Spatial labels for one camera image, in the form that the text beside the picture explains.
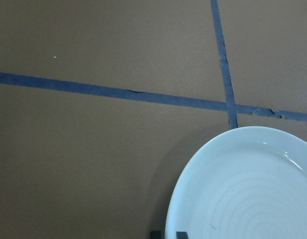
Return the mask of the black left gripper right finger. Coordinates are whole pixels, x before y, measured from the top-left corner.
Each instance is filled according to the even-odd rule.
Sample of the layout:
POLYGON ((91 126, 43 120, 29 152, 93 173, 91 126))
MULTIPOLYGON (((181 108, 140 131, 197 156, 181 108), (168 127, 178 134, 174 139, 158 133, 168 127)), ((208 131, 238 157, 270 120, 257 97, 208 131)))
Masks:
POLYGON ((188 239, 187 232, 176 232, 176 239, 188 239))

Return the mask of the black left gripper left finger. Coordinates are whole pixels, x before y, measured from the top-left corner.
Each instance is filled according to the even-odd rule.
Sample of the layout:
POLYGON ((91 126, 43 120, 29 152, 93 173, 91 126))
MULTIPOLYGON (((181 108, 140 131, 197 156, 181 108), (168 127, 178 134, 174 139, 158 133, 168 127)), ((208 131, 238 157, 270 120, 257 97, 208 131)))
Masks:
POLYGON ((151 231, 150 239, 161 239, 161 231, 151 231))

